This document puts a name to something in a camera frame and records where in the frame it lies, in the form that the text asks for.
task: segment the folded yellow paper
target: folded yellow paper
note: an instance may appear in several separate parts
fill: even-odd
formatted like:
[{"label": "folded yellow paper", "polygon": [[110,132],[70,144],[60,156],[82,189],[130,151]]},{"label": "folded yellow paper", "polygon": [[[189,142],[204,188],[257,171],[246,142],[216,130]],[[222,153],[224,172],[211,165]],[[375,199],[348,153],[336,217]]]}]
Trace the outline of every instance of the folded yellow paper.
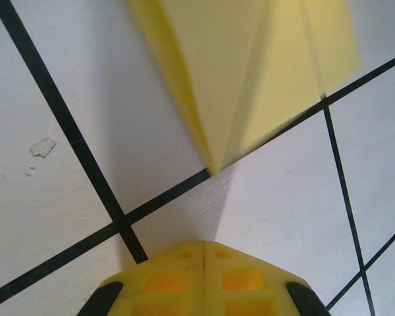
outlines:
[{"label": "folded yellow paper", "polygon": [[345,0],[128,0],[212,173],[359,66]]}]

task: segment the scuff mark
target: scuff mark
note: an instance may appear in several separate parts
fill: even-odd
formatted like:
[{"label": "scuff mark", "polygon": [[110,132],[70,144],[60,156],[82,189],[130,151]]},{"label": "scuff mark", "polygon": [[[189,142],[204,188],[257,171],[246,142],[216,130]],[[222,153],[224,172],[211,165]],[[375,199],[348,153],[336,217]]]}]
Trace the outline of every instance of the scuff mark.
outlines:
[{"label": "scuff mark", "polygon": [[31,147],[31,154],[34,157],[46,158],[56,145],[57,142],[54,139],[47,137]]}]

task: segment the white surface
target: white surface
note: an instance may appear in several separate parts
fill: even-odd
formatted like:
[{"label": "white surface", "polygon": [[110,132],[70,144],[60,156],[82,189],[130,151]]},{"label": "white surface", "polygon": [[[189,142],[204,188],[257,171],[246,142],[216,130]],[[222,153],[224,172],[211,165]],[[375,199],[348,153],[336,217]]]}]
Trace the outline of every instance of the white surface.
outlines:
[{"label": "white surface", "polygon": [[341,86],[395,57],[395,0],[348,0],[361,69]]},{"label": "white surface", "polygon": [[395,233],[395,68],[331,107],[365,262]]},{"label": "white surface", "polygon": [[103,280],[133,264],[121,243],[116,235],[13,296],[0,305],[0,316],[76,315]]},{"label": "white surface", "polygon": [[[51,137],[43,159],[30,148]],[[0,21],[0,286],[110,223]]]},{"label": "white surface", "polygon": [[395,242],[367,270],[377,316],[395,316]]},{"label": "white surface", "polygon": [[124,211],[203,169],[123,0],[14,0]]},{"label": "white surface", "polygon": [[212,240],[216,232],[216,241],[306,279],[325,303],[358,272],[323,113],[134,230],[150,255],[192,239]]},{"label": "white surface", "polygon": [[330,314],[332,316],[371,316],[361,279],[330,309]]}]

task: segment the yellow plastic part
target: yellow plastic part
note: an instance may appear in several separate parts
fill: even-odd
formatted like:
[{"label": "yellow plastic part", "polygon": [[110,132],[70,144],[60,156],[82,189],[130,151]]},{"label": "yellow plastic part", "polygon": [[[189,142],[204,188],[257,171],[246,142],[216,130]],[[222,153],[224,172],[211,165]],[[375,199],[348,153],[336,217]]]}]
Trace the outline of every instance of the yellow plastic part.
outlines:
[{"label": "yellow plastic part", "polygon": [[301,278],[216,242],[182,244],[105,280],[123,288],[108,316],[299,316]]},{"label": "yellow plastic part", "polygon": [[359,68],[346,0],[127,0],[212,173]]}]

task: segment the white floor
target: white floor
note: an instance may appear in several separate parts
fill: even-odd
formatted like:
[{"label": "white floor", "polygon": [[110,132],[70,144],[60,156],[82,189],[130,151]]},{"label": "white floor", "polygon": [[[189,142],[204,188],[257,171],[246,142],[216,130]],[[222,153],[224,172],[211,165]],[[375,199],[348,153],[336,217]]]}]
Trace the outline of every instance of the white floor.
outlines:
[{"label": "white floor", "polygon": [[[12,0],[125,213],[203,169],[122,0]],[[360,78],[395,57],[395,0],[348,0]],[[395,315],[395,67],[330,106],[375,315]],[[51,137],[47,156],[29,148]],[[111,222],[0,21],[0,288]],[[321,111],[133,224],[150,258],[216,240],[293,272],[329,304],[359,272]],[[115,235],[0,304],[75,315],[134,265]],[[357,279],[334,316],[372,315]]]}]

